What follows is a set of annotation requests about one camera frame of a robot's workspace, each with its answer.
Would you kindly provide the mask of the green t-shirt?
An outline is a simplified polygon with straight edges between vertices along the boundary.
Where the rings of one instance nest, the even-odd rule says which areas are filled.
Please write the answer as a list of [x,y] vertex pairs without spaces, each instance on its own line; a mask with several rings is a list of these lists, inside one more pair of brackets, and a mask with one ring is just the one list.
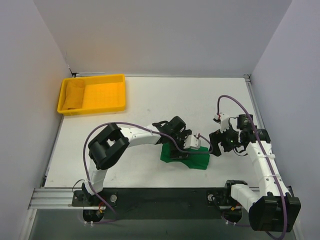
[[206,170],[209,165],[210,155],[208,153],[199,154],[199,152],[207,152],[208,148],[201,146],[198,150],[190,149],[189,151],[195,152],[196,154],[190,154],[184,159],[171,159],[170,145],[166,143],[162,146],[160,160],[165,163],[182,163],[189,169]]

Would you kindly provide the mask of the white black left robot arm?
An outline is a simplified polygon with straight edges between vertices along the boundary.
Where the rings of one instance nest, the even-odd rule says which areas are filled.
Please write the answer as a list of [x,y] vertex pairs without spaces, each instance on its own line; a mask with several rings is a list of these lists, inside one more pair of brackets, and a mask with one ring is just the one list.
[[186,123],[175,116],[170,121],[152,123],[138,127],[120,127],[121,123],[110,123],[88,143],[90,164],[88,178],[82,184],[83,199],[91,206],[100,203],[107,170],[113,167],[127,148],[140,145],[169,145],[169,158],[183,160],[189,156],[189,149],[198,149],[200,140],[186,129]]

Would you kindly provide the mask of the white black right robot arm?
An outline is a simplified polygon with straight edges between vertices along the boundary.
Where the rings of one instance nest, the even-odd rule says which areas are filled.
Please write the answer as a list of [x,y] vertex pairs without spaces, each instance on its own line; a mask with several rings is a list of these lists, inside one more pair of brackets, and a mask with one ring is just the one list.
[[221,194],[214,198],[217,206],[239,204],[248,212],[254,231],[290,232],[301,209],[298,197],[285,186],[278,171],[266,129],[251,124],[253,115],[240,114],[234,129],[230,116],[218,113],[213,120],[220,128],[209,134],[210,150],[216,157],[243,147],[250,158],[258,180],[259,192],[244,180],[227,180]]

